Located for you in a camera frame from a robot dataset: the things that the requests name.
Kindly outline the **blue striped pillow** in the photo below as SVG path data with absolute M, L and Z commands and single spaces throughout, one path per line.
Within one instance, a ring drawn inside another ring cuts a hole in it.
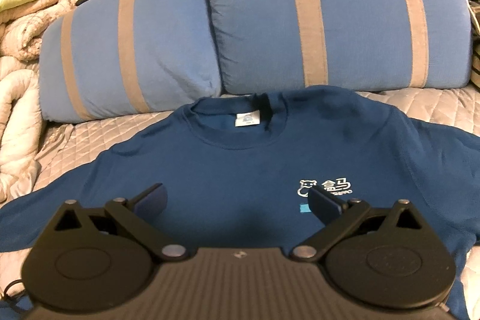
M 467 0 L 210 0 L 232 94 L 311 85 L 459 88 L 471 69 Z
M 89 0 L 44 32 L 42 116 L 57 123 L 154 113 L 216 97 L 208 0 Z

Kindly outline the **white folded quilt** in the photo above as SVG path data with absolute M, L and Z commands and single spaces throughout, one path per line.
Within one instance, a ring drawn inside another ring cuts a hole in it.
M 36 0 L 1 13 L 1 204 L 32 192 L 44 122 L 39 103 L 42 35 L 77 0 Z

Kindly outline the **right blue striped pillow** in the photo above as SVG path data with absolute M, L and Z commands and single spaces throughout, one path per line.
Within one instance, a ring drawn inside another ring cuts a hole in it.
M 459 88 L 471 69 L 467 0 L 210 0 L 232 94 L 311 85 Z

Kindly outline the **dark blue sweatshirt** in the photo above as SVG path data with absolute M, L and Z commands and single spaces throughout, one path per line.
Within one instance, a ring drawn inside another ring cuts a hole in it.
M 335 87 L 203 98 L 1 209 L 3 319 L 467 319 L 479 138 Z

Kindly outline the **left blue striped pillow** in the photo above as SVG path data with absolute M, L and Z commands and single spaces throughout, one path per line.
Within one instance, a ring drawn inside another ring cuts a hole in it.
M 42 116 L 57 123 L 154 113 L 216 97 L 208 0 L 89 0 L 44 32 Z

